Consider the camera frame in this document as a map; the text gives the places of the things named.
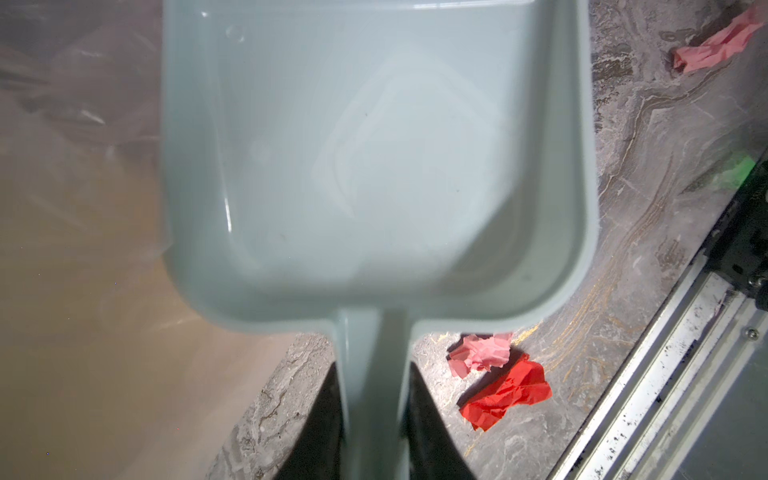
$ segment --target red paper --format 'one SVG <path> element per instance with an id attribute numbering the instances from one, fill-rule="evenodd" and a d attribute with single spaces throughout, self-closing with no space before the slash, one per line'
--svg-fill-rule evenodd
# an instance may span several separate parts
<path id="1" fill-rule="evenodd" d="M 462 416 L 472 427 L 487 431 L 502 419 L 509 407 L 534 405 L 552 396 L 544 380 L 544 367 L 522 355 L 507 375 L 485 387 L 461 408 Z"/>
<path id="2" fill-rule="evenodd" d="M 752 34 L 764 23 L 752 5 L 746 12 L 734 18 L 730 25 L 709 37 L 700 47 L 682 47 L 674 52 L 674 67 L 685 65 L 683 73 L 707 68 L 739 53 L 746 47 Z"/>
<path id="3" fill-rule="evenodd" d="M 453 376 L 465 378 L 471 370 L 490 370 L 492 366 L 504 366 L 509 361 L 511 333 L 494 335 L 487 339 L 467 335 L 462 344 L 449 353 L 448 366 Z"/>

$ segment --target dustpan pan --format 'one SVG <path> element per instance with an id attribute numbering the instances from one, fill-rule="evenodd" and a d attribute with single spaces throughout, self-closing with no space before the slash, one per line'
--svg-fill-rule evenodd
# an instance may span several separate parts
<path id="1" fill-rule="evenodd" d="M 336 347 L 345 478 L 392 478 L 412 341 L 544 319 L 597 237 L 586 0 L 167 0 L 167 268 Z"/>

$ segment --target light blue dustpan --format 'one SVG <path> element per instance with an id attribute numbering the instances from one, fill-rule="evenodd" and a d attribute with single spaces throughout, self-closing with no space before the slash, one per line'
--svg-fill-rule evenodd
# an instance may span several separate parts
<path id="1" fill-rule="evenodd" d="M 392 478 L 411 342 L 554 312 L 597 237 L 586 0 L 167 0 L 167 266 L 336 345 L 345 478 Z"/>

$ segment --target dustpan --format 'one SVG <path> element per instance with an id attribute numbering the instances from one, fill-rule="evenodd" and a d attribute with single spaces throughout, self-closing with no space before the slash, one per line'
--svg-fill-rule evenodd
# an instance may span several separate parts
<path id="1" fill-rule="evenodd" d="M 211 322 L 333 341 L 345 478 L 396 474 L 414 339 L 583 278 L 589 52 L 586 0 L 166 1 L 167 268 Z"/>

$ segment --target dustpan handle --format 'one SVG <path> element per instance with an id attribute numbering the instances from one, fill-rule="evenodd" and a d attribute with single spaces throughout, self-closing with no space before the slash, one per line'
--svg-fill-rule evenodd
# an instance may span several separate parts
<path id="1" fill-rule="evenodd" d="M 342 479 L 408 478 L 402 420 L 411 323 L 405 312 L 345 309 L 337 325 Z"/>

